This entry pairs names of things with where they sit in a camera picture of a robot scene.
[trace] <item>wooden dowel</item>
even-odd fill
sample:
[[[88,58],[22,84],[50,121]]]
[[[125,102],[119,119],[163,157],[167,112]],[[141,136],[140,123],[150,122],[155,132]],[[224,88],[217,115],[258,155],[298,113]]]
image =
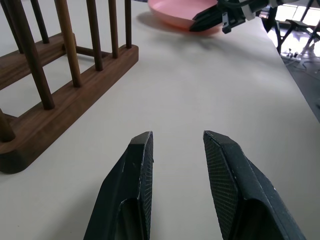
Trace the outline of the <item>wooden dowel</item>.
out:
[[[81,74],[76,52],[74,34],[72,32],[71,21],[67,0],[54,0],[56,12],[58,15],[61,32],[64,40],[64,47],[68,57],[73,86],[81,87]]]
[[[55,107],[21,0],[4,0],[44,109]]]
[[[7,121],[6,116],[0,109],[0,141],[4,143],[10,142],[15,139],[15,137],[15,133]]]
[[[109,17],[110,17],[112,57],[114,59],[117,59],[119,56],[119,45],[118,45],[116,0],[109,0]]]
[[[132,48],[132,32],[131,32],[131,0],[124,0],[125,15],[125,47]]]
[[[19,49],[19,53],[23,54],[24,51],[22,50],[21,44],[19,42],[18,35],[17,35],[15,27],[14,27],[14,25],[12,23],[11,17],[9,15],[9,12],[8,12],[8,9],[7,9],[7,6],[6,6],[5,2],[4,2],[4,0],[0,0],[0,3],[1,3],[2,9],[3,9],[5,18],[8,21],[9,27],[11,29],[11,32],[12,32],[13,38],[15,40],[15,43],[16,43],[18,49]]]
[[[75,47],[76,53],[77,54],[81,54],[81,55],[86,55],[86,56],[90,56],[90,57],[94,57],[94,50],[91,48],[86,48],[83,46],[76,46]],[[109,53],[105,52],[105,51],[101,51],[101,56],[104,58],[106,56],[108,56]]]
[[[41,13],[41,9],[39,6],[39,2],[38,0],[30,0],[31,1],[31,5],[33,8],[33,12],[35,15],[35,19],[36,19],[36,23],[38,24],[39,27],[39,31],[42,37],[42,42],[44,44],[48,44],[49,43],[49,37],[48,37],[48,33],[46,30],[46,25],[44,22],[44,18],[42,17],[42,13]]]
[[[95,70],[102,71],[104,68],[102,66],[102,54],[100,46],[96,0],[86,0],[86,7],[88,9],[89,16]]]

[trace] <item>white tabletop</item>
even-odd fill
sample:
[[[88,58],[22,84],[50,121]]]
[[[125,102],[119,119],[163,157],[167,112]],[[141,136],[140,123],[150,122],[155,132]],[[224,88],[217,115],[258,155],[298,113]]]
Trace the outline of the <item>white tabletop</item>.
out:
[[[111,51],[108,1],[97,0],[102,49]],[[41,39],[23,2],[35,41]],[[68,0],[78,45],[91,47],[86,1]],[[53,0],[40,0],[50,36],[60,31]],[[119,45],[125,43],[117,1]],[[17,49],[0,12],[0,55]],[[229,34],[171,31],[132,2],[139,62],[23,172],[0,174],[3,240],[80,240],[100,186],[131,138],[153,131],[151,240],[221,240],[203,131],[229,136],[273,182],[307,239],[320,235],[320,125],[260,19]],[[94,64],[79,56],[80,69]],[[66,57],[44,67],[52,92],[71,80]],[[27,76],[0,91],[19,116],[38,103]]]

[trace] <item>wooden dish rack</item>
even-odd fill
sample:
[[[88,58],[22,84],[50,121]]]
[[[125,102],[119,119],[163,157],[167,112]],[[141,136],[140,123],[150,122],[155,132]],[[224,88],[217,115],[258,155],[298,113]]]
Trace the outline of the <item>wooden dish rack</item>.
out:
[[[38,0],[30,0],[42,41],[34,42],[21,0],[0,0],[18,51],[0,57],[0,90],[32,74],[41,102],[19,117],[0,109],[0,172],[26,169],[139,59],[132,45],[131,0],[125,4],[125,45],[118,46],[116,0],[108,0],[112,53],[101,51],[96,0],[86,0],[92,49],[77,46],[67,0],[54,0],[61,33],[48,37]],[[51,93],[43,66],[67,54],[72,80]],[[94,57],[80,73],[77,54]]]

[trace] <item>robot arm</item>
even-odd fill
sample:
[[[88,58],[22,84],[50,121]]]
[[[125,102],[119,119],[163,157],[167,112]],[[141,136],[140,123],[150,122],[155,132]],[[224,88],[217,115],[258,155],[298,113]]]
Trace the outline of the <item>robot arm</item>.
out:
[[[218,0],[217,4],[198,13],[190,32],[202,32],[222,23],[227,34],[231,28],[252,20],[256,12],[270,5],[272,8],[297,0]]]

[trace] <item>pink plate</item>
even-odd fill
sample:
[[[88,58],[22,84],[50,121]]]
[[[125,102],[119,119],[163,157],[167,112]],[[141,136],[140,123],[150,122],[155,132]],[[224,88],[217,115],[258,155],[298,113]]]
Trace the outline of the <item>pink plate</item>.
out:
[[[163,22],[189,30],[194,16],[217,4],[217,0],[148,0],[151,12]],[[218,32],[219,26],[210,32]]]

